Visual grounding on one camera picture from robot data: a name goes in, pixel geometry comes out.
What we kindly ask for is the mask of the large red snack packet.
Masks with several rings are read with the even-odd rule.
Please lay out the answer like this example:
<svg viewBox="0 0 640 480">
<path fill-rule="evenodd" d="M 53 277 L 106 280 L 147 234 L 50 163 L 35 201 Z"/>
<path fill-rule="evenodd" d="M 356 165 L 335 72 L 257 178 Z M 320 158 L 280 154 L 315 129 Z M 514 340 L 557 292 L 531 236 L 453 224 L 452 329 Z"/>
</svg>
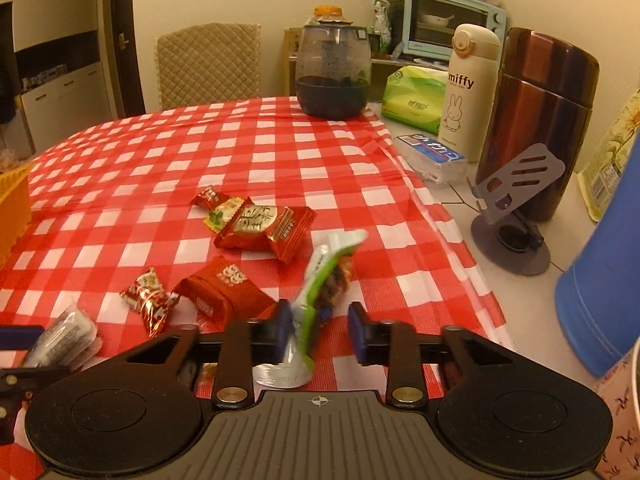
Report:
<svg viewBox="0 0 640 480">
<path fill-rule="evenodd" d="M 218 233 L 214 244 L 220 249 L 270 252 L 290 263 L 310 232 L 317 213 L 307 206 L 257 205 L 250 198 Z"/>
</svg>

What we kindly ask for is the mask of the blue thermos jug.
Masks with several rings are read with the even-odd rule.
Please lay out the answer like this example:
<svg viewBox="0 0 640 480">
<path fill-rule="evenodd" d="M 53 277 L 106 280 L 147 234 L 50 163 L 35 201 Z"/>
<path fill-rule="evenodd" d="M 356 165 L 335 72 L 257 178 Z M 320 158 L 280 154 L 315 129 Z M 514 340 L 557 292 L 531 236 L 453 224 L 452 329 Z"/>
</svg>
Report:
<svg viewBox="0 0 640 480">
<path fill-rule="evenodd" d="M 593 376 L 604 375 L 639 337 L 639 147 L 588 243 L 555 286 L 570 348 Z"/>
</svg>

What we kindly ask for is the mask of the yellow green small candy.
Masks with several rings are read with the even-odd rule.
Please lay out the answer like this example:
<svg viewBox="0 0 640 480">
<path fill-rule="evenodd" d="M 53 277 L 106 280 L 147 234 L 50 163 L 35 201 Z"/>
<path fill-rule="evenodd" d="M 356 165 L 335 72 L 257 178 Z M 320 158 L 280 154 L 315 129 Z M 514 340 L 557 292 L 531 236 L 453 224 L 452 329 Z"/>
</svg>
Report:
<svg viewBox="0 0 640 480">
<path fill-rule="evenodd" d="M 214 233 L 219 233 L 245 204 L 242 197 L 230 197 L 216 205 L 204 218 L 203 223 Z"/>
</svg>

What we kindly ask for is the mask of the white miffy bottle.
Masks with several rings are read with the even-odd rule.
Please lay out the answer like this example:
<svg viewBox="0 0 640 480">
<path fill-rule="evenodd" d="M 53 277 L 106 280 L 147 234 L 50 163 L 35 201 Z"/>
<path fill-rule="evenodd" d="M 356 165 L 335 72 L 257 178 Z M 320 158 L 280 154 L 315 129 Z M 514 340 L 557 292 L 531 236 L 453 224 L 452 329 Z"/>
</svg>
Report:
<svg viewBox="0 0 640 480">
<path fill-rule="evenodd" d="M 461 24 L 451 44 L 438 136 L 442 144 L 477 162 L 494 105 L 500 41 L 485 27 Z"/>
</svg>

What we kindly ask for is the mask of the beige quilted chair back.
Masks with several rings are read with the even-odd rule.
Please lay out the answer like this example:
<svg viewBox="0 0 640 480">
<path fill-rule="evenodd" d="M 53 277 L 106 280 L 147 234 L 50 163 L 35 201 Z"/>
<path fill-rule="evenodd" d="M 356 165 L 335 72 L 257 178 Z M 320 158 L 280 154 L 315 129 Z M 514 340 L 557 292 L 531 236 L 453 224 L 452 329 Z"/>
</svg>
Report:
<svg viewBox="0 0 640 480">
<path fill-rule="evenodd" d="M 257 98 L 258 24 L 192 25 L 156 38 L 158 105 L 162 110 Z"/>
</svg>

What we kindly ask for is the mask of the clear silver snack packet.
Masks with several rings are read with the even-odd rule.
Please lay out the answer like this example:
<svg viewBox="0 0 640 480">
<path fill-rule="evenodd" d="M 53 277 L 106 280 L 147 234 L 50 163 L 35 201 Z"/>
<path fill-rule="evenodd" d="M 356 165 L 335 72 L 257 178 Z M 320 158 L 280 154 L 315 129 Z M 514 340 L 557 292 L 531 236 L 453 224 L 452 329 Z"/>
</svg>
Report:
<svg viewBox="0 0 640 480">
<path fill-rule="evenodd" d="M 72 372 L 101 349 L 102 339 L 89 315 L 73 304 L 38 337 L 22 367 L 66 366 Z"/>
</svg>

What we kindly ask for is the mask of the red square snack packet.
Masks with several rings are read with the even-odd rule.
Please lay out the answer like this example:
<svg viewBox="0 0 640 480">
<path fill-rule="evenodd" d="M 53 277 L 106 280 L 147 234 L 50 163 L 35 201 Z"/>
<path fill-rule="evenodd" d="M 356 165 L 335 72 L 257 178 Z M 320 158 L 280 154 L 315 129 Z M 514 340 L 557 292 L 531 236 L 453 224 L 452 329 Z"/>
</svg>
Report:
<svg viewBox="0 0 640 480">
<path fill-rule="evenodd" d="M 277 303 L 236 263 L 221 256 L 183 278 L 172 291 L 188 298 L 215 327 L 235 320 L 265 318 Z"/>
</svg>

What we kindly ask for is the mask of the dark wooden door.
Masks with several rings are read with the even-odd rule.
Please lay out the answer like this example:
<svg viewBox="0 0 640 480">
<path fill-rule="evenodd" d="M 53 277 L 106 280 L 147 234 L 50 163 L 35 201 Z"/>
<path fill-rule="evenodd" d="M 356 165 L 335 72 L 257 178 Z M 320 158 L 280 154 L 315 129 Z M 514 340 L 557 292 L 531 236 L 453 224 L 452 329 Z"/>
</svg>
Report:
<svg viewBox="0 0 640 480">
<path fill-rule="evenodd" d="M 119 94 L 127 117 L 145 113 L 132 0 L 110 0 Z"/>
</svg>

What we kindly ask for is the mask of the green white bag on shelf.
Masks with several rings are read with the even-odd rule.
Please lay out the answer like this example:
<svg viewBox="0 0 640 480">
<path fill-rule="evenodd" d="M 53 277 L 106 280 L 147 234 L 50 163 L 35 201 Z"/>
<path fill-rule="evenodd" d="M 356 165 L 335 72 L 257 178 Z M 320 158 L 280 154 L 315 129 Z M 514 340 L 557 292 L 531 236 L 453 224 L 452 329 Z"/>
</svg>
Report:
<svg viewBox="0 0 640 480">
<path fill-rule="evenodd" d="M 373 18 L 368 26 L 368 34 L 374 40 L 376 52 L 386 54 L 392 42 L 392 28 L 388 17 L 390 3 L 387 0 L 373 1 Z"/>
</svg>

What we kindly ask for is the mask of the small red candy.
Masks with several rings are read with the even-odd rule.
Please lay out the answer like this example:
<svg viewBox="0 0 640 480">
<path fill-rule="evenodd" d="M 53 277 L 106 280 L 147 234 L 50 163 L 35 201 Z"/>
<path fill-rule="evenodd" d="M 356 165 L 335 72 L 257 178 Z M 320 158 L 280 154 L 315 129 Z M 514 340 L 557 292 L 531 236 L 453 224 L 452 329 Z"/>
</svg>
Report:
<svg viewBox="0 0 640 480">
<path fill-rule="evenodd" d="M 201 191 L 198 191 L 198 194 L 192 198 L 190 204 L 212 211 L 227 200 L 230 200 L 228 194 L 217 191 L 213 185 L 207 185 L 205 188 L 202 188 Z"/>
</svg>

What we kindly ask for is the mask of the dark glass jar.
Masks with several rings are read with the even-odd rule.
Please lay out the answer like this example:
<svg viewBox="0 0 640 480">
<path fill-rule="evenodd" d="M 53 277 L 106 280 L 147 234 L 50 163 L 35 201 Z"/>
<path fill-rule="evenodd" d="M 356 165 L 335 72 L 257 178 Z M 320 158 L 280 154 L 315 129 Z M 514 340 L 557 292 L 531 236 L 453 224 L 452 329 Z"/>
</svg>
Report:
<svg viewBox="0 0 640 480">
<path fill-rule="evenodd" d="M 295 66 L 295 90 L 303 112 L 345 120 L 366 107 L 371 88 L 367 29 L 346 23 L 303 27 Z"/>
</svg>

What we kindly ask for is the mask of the green white snack packet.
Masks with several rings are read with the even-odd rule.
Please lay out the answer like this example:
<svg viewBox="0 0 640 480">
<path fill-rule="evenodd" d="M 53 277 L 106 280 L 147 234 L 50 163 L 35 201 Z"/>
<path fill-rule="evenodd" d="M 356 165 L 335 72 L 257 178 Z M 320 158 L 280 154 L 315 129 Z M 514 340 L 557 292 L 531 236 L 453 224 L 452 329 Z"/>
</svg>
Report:
<svg viewBox="0 0 640 480">
<path fill-rule="evenodd" d="M 333 315 L 352 282 L 352 257 L 368 238 L 364 229 L 331 231 L 314 243 L 302 287 L 291 302 L 292 330 L 277 364 L 254 368 L 254 381 L 294 389 L 311 381 L 322 325 Z"/>
</svg>

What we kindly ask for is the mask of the brown metal thermos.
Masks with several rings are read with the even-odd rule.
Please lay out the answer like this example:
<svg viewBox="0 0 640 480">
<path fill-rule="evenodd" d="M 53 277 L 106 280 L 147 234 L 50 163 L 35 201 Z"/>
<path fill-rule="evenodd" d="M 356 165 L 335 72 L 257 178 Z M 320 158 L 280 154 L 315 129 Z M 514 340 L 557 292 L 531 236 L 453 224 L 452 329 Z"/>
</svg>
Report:
<svg viewBox="0 0 640 480">
<path fill-rule="evenodd" d="M 531 145 L 544 144 L 564 162 L 564 174 L 520 211 L 530 221 L 549 221 L 584 143 L 599 75 L 600 64 L 589 52 L 533 29 L 511 28 L 476 180 L 483 181 Z"/>
</svg>

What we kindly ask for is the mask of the grey phone stand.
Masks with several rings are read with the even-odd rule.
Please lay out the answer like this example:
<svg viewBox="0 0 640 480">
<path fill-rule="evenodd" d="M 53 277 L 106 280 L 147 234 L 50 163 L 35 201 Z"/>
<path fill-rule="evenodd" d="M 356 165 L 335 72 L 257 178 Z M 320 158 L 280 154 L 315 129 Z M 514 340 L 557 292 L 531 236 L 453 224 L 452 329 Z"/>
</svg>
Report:
<svg viewBox="0 0 640 480">
<path fill-rule="evenodd" d="M 565 165 L 542 143 L 531 145 L 471 192 L 480 214 L 471 233 L 480 252 L 515 275 L 536 276 L 550 266 L 550 252 L 535 223 L 521 206 L 562 177 Z"/>
</svg>

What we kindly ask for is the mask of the dark red snack packet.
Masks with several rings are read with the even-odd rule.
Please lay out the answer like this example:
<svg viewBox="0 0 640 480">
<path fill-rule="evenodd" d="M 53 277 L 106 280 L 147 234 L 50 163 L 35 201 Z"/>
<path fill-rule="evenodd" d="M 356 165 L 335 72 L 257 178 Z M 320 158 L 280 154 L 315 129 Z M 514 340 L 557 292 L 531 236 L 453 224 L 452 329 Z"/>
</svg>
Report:
<svg viewBox="0 0 640 480">
<path fill-rule="evenodd" d="M 165 289 L 154 268 L 142 272 L 119 296 L 129 309 L 140 314 L 150 338 L 164 330 L 180 299 L 176 292 Z"/>
</svg>

